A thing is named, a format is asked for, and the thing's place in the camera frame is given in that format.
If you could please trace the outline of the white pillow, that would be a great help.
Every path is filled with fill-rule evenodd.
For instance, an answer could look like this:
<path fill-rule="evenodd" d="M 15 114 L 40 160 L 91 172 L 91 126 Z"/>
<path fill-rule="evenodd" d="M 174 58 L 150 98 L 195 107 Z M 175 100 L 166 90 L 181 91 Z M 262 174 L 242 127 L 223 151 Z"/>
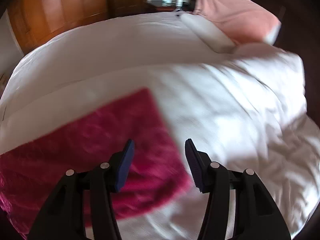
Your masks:
<path fill-rule="evenodd" d="M 236 44 L 214 23 L 200 15 L 184 13 L 181 21 L 216 53 L 231 53 Z"/>

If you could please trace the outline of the pink pillow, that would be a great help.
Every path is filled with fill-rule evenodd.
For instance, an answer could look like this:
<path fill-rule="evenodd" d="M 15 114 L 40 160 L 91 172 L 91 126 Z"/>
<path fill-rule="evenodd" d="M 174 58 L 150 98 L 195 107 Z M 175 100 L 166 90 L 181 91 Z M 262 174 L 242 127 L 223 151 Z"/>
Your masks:
<path fill-rule="evenodd" d="M 195 15 L 215 24 L 236 44 L 274 44 L 281 22 L 251 0 L 196 0 Z"/>

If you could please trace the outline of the white bed duvet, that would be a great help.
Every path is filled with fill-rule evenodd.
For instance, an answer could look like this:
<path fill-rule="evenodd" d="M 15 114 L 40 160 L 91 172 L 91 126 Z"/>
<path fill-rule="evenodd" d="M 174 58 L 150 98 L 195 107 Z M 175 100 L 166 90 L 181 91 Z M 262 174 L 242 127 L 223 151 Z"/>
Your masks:
<path fill-rule="evenodd" d="M 319 204 L 319 128 L 307 116 L 302 59 L 265 44 L 216 53 L 181 14 L 115 18 L 60 34 L 26 55 L 1 97 L 1 155 L 148 89 L 190 186 L 143 215 L 124 239 L 195 239 L 208 197 L 184 144 L 230 170 L 253 169 L 296 236 Z"/>

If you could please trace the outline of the wooden wardrobe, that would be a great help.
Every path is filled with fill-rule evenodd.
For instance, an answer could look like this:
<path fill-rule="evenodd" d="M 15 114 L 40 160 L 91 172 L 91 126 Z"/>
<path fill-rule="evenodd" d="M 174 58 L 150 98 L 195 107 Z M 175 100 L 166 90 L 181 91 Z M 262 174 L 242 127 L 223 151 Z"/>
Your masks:
<path fill-rule="evenodd" d="M 146 0 L 11 0 L 8 15 L 24 55 L 53 37 L 110 18 L 143 13 Z"/>

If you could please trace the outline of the dark wooden nightstand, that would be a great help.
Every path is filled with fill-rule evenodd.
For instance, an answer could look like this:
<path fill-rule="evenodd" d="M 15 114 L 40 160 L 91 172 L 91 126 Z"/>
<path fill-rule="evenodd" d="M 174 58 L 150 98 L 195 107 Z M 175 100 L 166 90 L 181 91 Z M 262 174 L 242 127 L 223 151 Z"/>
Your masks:
<path fill-rule="evenodd" d="M 183 3 L 182 7 L 176 7 L 175 3 L 163 3 L 162 1 L 145 2 L 145 13 L 172 12 L 174 10 L 191 11 L 189 3 Z"/>

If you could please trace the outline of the red fleece pants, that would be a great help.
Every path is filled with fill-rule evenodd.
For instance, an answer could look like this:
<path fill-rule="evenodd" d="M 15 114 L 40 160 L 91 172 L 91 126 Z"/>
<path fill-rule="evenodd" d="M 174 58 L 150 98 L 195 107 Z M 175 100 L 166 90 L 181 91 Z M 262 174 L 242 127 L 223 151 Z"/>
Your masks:
<path fill-rule="evenodd" d="M 112 197 L 117 219 L 143 215 L 189 189 L 189 174 L 155 100 L 141 89 L 1 155 L 1 208 L 13 227 L 26 236 L 67 170 L 91 170 L 129 139 L 135 155 L 125 186 Z"/>

